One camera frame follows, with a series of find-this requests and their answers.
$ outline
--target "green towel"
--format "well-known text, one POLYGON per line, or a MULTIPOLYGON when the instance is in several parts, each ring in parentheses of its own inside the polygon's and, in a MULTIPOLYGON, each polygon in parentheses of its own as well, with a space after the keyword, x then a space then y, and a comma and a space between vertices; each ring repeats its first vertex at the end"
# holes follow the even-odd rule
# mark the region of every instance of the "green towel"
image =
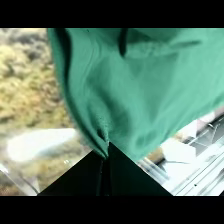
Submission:
POLYGON ((90 147, 136 161, 224 101, 222 28, 50 28, 70 114, 90 147))

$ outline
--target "green cloth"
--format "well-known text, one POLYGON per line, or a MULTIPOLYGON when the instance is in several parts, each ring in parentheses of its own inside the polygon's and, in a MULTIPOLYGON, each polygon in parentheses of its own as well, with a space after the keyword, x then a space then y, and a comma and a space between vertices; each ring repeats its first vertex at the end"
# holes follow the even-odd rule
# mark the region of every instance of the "green cloth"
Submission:
POLYGON ((132 160, 224 101, 222 28, 50 28, 67 107, 98 154, 132 160))

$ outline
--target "green fabric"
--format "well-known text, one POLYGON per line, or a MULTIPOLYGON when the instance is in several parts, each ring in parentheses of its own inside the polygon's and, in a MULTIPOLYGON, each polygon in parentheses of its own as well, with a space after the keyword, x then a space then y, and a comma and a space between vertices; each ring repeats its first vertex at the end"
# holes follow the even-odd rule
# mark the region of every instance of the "green fabric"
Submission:
POLYGON ((90 147, 106 158, 112 142, 138 160, 223 103, 224 30, 129 28, 121 38, 122 31, 48 34, 63 96, 90 147))

